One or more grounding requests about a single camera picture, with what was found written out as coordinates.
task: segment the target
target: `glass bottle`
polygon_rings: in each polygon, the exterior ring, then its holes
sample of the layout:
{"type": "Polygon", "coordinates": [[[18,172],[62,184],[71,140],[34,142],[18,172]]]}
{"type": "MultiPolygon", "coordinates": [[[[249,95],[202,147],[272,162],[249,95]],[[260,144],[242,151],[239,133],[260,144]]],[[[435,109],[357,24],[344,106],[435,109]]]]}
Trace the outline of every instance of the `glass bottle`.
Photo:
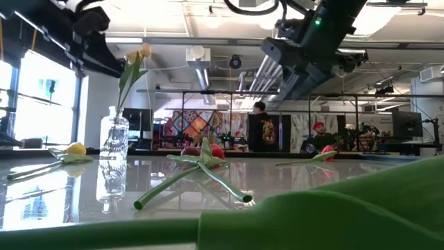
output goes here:
{"type": "Polygon", "coordinates": [[[117,213],[117,203],[125,197],[126,160],[99,160],[96,200],[102,213],[117,213]]]}
{"type": "Polygon", "coordinates": [[[100,159],[123,160],[128,154],[130,123],[122,116],[123,108],[110,107],[110,115],[101,122],[100,159]]]}

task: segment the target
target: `red cap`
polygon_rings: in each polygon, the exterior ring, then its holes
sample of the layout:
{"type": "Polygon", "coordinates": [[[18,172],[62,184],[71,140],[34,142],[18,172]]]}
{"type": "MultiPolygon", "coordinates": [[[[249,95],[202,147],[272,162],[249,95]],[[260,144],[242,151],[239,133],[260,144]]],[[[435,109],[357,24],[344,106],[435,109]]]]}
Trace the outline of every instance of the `red cap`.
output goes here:
{"type": "Polygon", "coordinates": [[[319,126],[324,126],[324,123],[322,123],[322,122],[315,122],[314,125],[313,125],[313,129],[316,129],[319,126]]]}

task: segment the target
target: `glossy table surface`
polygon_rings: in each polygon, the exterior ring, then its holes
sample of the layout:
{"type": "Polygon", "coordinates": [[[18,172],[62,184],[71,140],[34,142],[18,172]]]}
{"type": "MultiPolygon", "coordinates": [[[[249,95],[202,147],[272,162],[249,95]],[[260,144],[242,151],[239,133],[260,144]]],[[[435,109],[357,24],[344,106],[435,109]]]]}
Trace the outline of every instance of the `glossy table surface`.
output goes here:
{"type": "MultiPolygon", "coordinates": [[[[129,156],[127,161],[95,160],[66,170],[7,181],[6,176],[53,163],[55,158],[0,160],[0,231],[60,226],[77,222],[169,217],[198,217],[202,210],[248,209],[262,199],[301,191],[394,167],[396,162],[333,160],[336,172],[314,165],[279,168],[295,159],[230,158],[218,175],[254,199],[241,203],[204,173],[196,173],[162,192],[141,211],[133,202],[145,191],[179,172],[180,166],[159,156],[129,156]]],[[[156,249],[193,249],[192,246],[156,249]]]]}

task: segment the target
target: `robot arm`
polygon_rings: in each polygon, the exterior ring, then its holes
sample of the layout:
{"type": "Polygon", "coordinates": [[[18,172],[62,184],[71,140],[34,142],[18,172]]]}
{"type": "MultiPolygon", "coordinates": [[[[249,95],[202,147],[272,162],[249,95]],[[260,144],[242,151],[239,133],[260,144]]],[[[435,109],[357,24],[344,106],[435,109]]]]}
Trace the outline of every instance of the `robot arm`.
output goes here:
{"type": "Polygon", "coordinates": [[[65,50],[71,66],[77,72],[86,68],[119,78],[120,63],[106,46],[105,35],[110,19],[101,7],[83,8],[95,1],[81,1],[76,12],[59,8],[50,0],[3,0],[0,15],[8,18],[18,15],[65,50]]]}

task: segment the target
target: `man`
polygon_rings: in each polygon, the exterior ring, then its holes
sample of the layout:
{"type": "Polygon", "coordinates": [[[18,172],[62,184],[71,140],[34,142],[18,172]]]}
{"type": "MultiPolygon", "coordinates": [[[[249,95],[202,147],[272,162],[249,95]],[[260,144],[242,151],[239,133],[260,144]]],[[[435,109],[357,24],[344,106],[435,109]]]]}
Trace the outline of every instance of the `man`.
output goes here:
{"type": "Polygon", "coordinates": [[[253,106],[256,119],[253,122],[251,135],[248,138],[250,149],[254,152],[273,151],[276,134],[270,116],[265,112],[265,103],[258,101],[253,106]]]}
{"type": "Polygon", "coordinates": [[[315,130],[316,136],[310,138],[308,143],[311,143],[316,150],[323,150],[327,145],[335,147],[336,139],[331,133],[325,132],[324,123],[315,122],[313,125],[313,130],[315,130]]]}

